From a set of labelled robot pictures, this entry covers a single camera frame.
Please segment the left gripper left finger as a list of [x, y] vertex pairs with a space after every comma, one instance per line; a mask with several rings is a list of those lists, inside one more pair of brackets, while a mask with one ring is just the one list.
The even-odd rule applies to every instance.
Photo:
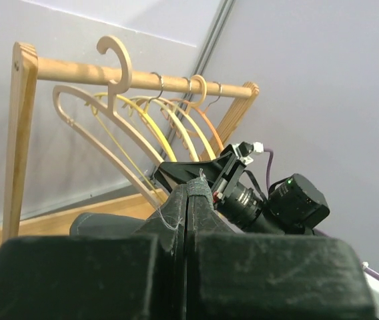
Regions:
[[180, 319], [184, 186], [135, 233], [0, 246], [0, 319]]

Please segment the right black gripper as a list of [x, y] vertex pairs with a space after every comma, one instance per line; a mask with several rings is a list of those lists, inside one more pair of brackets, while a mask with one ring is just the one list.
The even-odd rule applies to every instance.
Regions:
[[231, 149], [210, 161], [167, 162], [155, 170], [155, 179], [171, 192], [174, 185], [203, 176], [213, 193], [214, 207], [237, 227], [266, 226], [266, 196], [251, 171]]

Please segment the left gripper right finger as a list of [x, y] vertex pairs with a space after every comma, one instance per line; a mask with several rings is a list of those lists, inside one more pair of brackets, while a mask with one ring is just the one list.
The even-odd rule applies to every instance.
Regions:
[[374, 319], [360, 260], [342, 240], [235, 233], [205, 197], [187, 202], [188, 319]]

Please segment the grey t shirt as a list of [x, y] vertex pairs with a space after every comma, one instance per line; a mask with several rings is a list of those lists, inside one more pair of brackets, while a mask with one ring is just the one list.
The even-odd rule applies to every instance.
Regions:
[[[208, 209], [210, 211], [214, 210], [212, 191], [204, 176], [188, 181], [186, 189], [189, 196], [204, 197], [207, 200]], [[69, 228], [69, 234], [86, 237], [128, 236], [138, 230], [145, 222], [146, 220], [135, 217], [84, 212], [75, 218]]]

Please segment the wooden hanger blue shirt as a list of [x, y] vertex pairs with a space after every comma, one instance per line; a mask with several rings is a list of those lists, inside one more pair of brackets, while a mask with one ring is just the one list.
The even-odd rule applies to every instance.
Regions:
[[[116, 111], [116, 106], [115, 106], [116, 100], [124, 102], [124, 104], [122, 105], [122, 108], [124, 108], [124, 109], [127, 108], [128, 117], [129, 117], [129, 120], [132, 123], [132, 127], [140, 135], [142, 135], [141, 131], [139, 130], [139, 127], [135, 124], [135, 121], [132, 119], [133, 112], [136, 111], [136, 113], [139, 115], [140, 120], [146, 126], [146, 128], [149, 129], [149, 131], [151, 132], [151, 134], [155, 137], [155, 139], [157, 140], [157, 142], [160, 144], [162, 150], [165, 151], [166, 155], [169, 156], [169, 158], [172, 161], [176, 161], [177, 159], [175, 157], [175, 154], [174, 154], [174, 152], [173, 152], [173, 150], [172, 150], [172, 148], [171, 148], [168, 140], [166, 139], [165, 135], [162, 133], [162, 131], [160, 130], [160, 128], [157, 126], [156, 122], [148, 114], [148, 107], [149, 107], [149, 104], [152, 101], [155, 102], [155, 103], [157, 103], [157, 104], [159, 104], [160, 107], [164, 106], [164, 104], [159, 101], [159, 98], [161, 97], [161, 95], [163, 93], [163, 89], [164, 89], [164, 80], [163, 80], [163, 77], [160, 74], [156, 73], [156, 72], [152, 72], [151, 74], [156, 75], [158, 77], [158, 79], [159, 79], [159, 82], [160, 82], [160, 85], [161, 85], [161, 90], [160, 90], [159, 96], [157, 96], [157, 97], [135, 96], [135, 97], [132, 97], [131, 99], [128, 99], [127, 97], [124, 97], [123, 95], [116, 95], [115, 98], [113, 98], [113, 111], [114, 112]], [[99, 92], [99, 93], [95, 93], [93, 96], [96, 97], [96, 98], [98, 98], [101, 101], [102, 97], [105, 97], [107, 95], [108, 95], [107, 92]], [[123, 150], [123, 148], [121, 147], [121, 145], [115, 140], [115, 138], [112, 137], [112, 139], [115, 141], [115, 144], [119, 147], [119, 149], [121, 150], [121, 152], [130, 161], [130, 163], [133, 165], [133, 167], [137, 170], [137, 172], [139, 174], [142, 174], [142, 172], [139, 169], [139, 167], [134, 162], [132, 162], [133, 160]], [[156, 179], [169, 192], [171, 192], [171, 187], [172, 186], [169, 185], [169, 183], [165, 180], [165, 178], [164, 179], [162, 178], [163, 180], [161, 180], [160, 177], [156, 178]]]

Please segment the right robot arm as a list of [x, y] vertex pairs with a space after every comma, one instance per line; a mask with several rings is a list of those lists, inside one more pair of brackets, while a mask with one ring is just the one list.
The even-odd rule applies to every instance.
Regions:
[[180, 238], [182, 319], [379, 319], [379, 274], [316, 231], [329, 215], [300, 174], [246, 187], [247, 153], [164, 162], [160, 217]]

